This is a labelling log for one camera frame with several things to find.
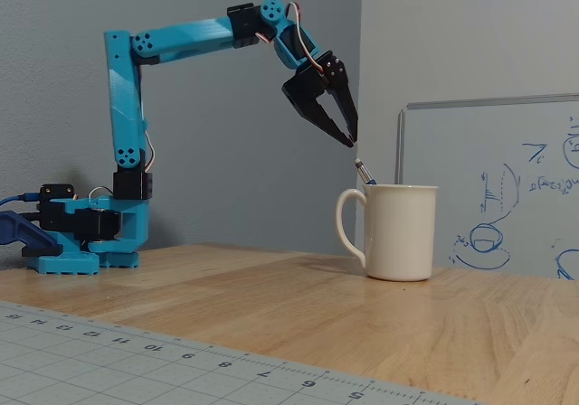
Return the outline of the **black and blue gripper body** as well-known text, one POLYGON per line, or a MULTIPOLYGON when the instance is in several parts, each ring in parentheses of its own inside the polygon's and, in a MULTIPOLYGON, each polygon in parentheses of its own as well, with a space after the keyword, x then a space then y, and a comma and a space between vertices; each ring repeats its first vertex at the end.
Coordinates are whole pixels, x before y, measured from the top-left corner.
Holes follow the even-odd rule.
POLYGON ((318 97, 330 88, 331 63, 333 52, 324 52, 316 62, 322 67, 319 71, 310 61, 297 68, 294 75, 282 85, 282 92, 299 113, 312 124, 330 124, 332 119, 318 103, 318 97))

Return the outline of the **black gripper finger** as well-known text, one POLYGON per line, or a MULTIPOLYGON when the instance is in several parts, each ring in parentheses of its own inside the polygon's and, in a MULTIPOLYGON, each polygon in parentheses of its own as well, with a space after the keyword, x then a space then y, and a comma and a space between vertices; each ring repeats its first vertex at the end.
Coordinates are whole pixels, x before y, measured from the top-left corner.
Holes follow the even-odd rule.
POLYGON ((326 52, 324 54, 323 70, 328 81, 327 91, 334 97, 346 121, 348 137, 352 142, 356 142, 358 114, 349 88, 345 64, 333 52, 326 52))
POLYGON ((341 108, 339 109, 339 113, 343 120, 346 122, 346 133, 343 132, 337 125, 336 121, 328 115, 325 108, 318 102, 317 99, 315 100, 315 111, 312 116, 311 123, 342 145, 352 148, 356 141, 354 140, 354 136, 350 129, 349 118, 341 110, 341 108))

